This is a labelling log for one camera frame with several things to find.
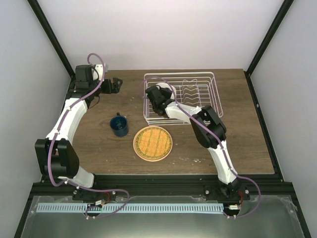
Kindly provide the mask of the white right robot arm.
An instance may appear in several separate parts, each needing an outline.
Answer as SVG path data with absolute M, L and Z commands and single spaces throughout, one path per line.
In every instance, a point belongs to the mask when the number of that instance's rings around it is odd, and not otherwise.
M 231 162 L 226 143 L 226 127 L 210 106 L 193 107 L 177 101 L 175 90 L 166 83 L 159 83 L 145 90 L 153 111 L 161 117 L 177 119 L 191 124 L 197 141 L 206 148 L 215 164 L 220 194 L 230 200 L 238 193 L 237 172 Z

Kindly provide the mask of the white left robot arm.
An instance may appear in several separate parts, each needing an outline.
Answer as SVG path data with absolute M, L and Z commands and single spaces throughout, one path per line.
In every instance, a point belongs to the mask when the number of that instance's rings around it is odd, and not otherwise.
M 101 187 L 94 183 L 95 176 L 80 166 L 72 144 L 80 120 L 93 99 L 100 94 L 116 94 L 120 90 L 121 79 L 103 79 L 107 70 L 105 63 L 75 68 L 75 80 L 70 84 L 61 115 L 48 135 L 35 143 L 42 175 L 59 179 L 61 183 L 85 187 L 84 195 L 90 200 L 100 197 Z

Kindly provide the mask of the white scalloped bowl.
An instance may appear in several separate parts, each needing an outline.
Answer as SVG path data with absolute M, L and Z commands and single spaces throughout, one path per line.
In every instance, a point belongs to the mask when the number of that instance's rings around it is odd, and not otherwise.
M 166 99 L 175 100 L 174 93 L 176 93 L 176 89 L 174 86 L 170 86 L 169 84 L 162 82 L 157 83 L 156 87 Z

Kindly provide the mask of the blue mug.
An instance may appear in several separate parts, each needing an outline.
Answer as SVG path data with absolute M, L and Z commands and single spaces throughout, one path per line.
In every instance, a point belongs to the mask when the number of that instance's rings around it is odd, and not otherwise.
M 113 133 L 118 137 L 124 137 L 129 132 L 127 118 L 120 113 L 116 113 L 116 116 L 110 120 L 109 125 Z

